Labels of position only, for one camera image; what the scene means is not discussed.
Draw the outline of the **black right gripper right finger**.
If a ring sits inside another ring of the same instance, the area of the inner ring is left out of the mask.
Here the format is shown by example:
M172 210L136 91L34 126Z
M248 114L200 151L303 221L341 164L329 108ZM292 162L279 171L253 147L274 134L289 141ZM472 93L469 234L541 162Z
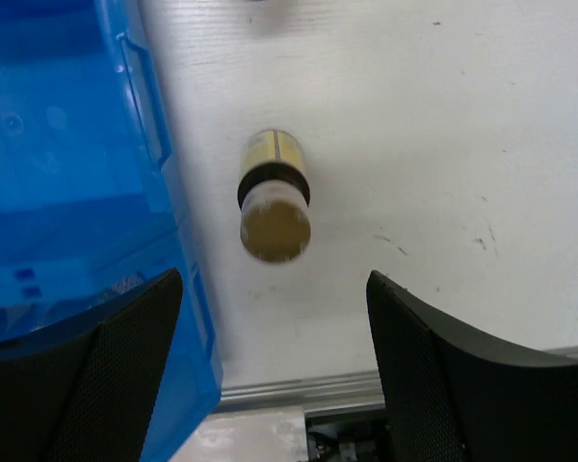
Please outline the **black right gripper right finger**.
M367 311L399 461L578 461L578 359L490 335L379 271Z

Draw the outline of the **yellow-label brown bottle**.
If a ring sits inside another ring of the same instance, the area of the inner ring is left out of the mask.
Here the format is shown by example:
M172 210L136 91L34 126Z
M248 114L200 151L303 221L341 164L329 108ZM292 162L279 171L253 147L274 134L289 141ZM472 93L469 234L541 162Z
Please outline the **yellow-label brown bottle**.
M292 135L269 129L249 139L237 200L240 239L250 256L283 264L305 251L311 238L310 186L302 147Z

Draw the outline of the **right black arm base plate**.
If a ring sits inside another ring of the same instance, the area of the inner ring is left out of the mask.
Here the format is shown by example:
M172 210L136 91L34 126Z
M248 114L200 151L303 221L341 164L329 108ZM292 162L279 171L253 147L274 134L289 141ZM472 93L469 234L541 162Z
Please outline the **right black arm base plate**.
M390 425L381 409L305 419L309 461L396 461Z

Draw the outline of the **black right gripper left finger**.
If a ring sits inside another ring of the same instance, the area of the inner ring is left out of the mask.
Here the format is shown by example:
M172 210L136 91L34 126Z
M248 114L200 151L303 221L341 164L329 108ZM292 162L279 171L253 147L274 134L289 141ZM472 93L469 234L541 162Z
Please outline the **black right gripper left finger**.
M0 461L139 460L181 299L169 269L0 343Z

